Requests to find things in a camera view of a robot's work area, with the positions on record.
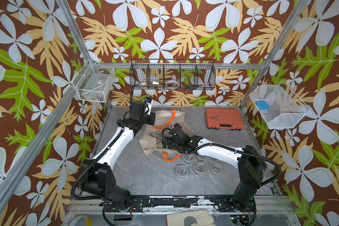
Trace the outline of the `beige canvas bag orange handles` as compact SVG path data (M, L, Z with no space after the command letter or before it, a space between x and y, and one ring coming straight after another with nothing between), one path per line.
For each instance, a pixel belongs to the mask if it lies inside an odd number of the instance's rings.
M164 128L173 128L175 124L180 124L183 131L189 136L193 130L185 122L185 112L176 110L160 110L156 111L154 125L145 125L144 133L139 138L140 146L143 153L148 156L157 151L163 155L163 159L167 162L173 162L180 157L180 153L173 149L165 149L162 145L162 130ZM149 136L150 133L157 132L160 140L158 142L155 138Z

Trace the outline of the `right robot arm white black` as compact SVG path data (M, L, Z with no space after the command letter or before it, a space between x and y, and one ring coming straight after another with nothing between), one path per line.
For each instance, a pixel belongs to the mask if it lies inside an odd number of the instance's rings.
M236 167L240 182L229 202L230 208L236 212L255 210L257 191L278 179L282 173L280 165L257 155L257 150L250 145L245 148L230 147L201 136L189 136L179 124L172 129L164 128L161 137L164 148L184 155L208 156Z

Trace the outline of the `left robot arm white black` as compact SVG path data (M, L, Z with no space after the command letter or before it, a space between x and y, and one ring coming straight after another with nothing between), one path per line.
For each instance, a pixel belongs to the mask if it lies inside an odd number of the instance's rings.
M71 197L75 200L104 200L125 211L130 206L130 191L116 184L112 168L124 148L133 140L144 125L154 125L151 98L134 101L122 119L117 120L118 128L106 146L91 160L81 164L81 174L74 182Z

